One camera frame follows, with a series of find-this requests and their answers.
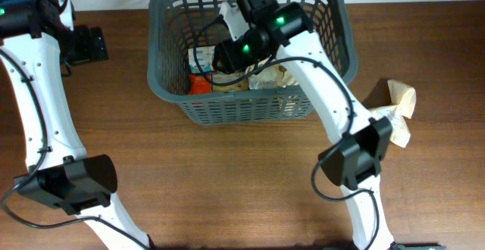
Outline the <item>tissue pack multipack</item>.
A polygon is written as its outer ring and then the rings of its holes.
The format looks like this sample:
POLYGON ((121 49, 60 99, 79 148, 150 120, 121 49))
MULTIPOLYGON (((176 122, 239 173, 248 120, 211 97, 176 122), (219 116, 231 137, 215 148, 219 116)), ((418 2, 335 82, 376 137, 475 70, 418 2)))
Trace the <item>tissue pack multipack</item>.
POLYGON ((187 50, 188 63, 191 73, 200 74, 200 70, 196 65, 196 59, 199 62, 199 66, 203 73, 211 73, 214 69, 212 67, 212 61, 214 57, 214 46, 198 47, 196 49, 196 58, 193 54, 193 48, 187 50))

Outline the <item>brown paper bag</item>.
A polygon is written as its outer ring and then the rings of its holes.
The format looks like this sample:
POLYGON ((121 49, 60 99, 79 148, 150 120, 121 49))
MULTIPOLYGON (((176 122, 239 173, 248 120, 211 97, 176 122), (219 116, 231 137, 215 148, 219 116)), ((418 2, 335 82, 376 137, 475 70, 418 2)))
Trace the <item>brown paper bag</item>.
POLYGON ((286 88, 287 86, 298 85, 296 78, 280 64, 267 67, 262 72, 249 77, 249 88, 252 90, 286 88))

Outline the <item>cream paper bag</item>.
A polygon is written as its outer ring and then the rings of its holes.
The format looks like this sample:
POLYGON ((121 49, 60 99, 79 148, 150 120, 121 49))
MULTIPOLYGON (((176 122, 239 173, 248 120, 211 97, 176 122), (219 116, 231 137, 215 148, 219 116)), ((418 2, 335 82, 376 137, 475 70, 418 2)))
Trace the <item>cream paper bag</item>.
POLYGON ((388 118, 393 128, 390 141, 401 148, 405 148, 411 138, 405 119, 411 119, 415 111, 416 90, 414 87, 398 80, 388 80, 387 84, 390 91, 391 105, 371 108, 370 112, 376 120, 382 117, 388 118))

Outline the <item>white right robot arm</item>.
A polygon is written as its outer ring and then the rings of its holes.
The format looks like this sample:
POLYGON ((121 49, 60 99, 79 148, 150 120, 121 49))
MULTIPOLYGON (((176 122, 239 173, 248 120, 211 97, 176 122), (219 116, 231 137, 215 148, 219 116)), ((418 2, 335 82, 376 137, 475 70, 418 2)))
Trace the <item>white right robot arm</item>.
POLYGON ((276 0, 236 0, 236 6, 224 2, 216 21, 231 37, 216 45, 214 69, 252 74, 282 64, 294 76, 332 143, 319 154, 312 172, 322 170, 341 189, 357 248, 392 248, 380 200, 380 162, 390 143, 391 123, 374 118, 349 91, 302 6, 282 6, 276 0))

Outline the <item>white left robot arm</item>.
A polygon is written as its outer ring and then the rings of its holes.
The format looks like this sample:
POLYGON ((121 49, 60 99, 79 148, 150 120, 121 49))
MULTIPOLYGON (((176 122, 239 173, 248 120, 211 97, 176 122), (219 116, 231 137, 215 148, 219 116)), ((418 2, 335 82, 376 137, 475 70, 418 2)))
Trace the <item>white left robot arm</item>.
POLYGON ((101 36, 74 27, 71 0, 1 0, 1 60, 26 138, 27 173, 13 192, 87 223, 110 249, 151 249, 117 195, 107 155, 88 156, 75 130, 62 80, 87 53, 105 59, 101 36))

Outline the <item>grey plastic basket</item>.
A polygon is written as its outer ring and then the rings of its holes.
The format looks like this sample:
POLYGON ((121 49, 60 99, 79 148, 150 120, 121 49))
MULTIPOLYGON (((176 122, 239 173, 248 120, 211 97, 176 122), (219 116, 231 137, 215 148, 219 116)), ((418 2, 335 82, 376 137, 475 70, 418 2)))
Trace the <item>grey plastic basket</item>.
MULTIPOLYGON (((344 0, 277 0, 298 2, 312 19, 332 65, 346 83, 358 71, 352 28, 344 0)), ((189 53, 193 39, 199 45, 216 45, 230 38, 223 26, 204 27, 219 13, 222 3, 236 0, 150 0, 149 64, 147 80, 156 96, 175 103, 195 123, 204 125, 288 120, 313 111, 299 86, 245 92, 211 92, 191 95, 189 53)))

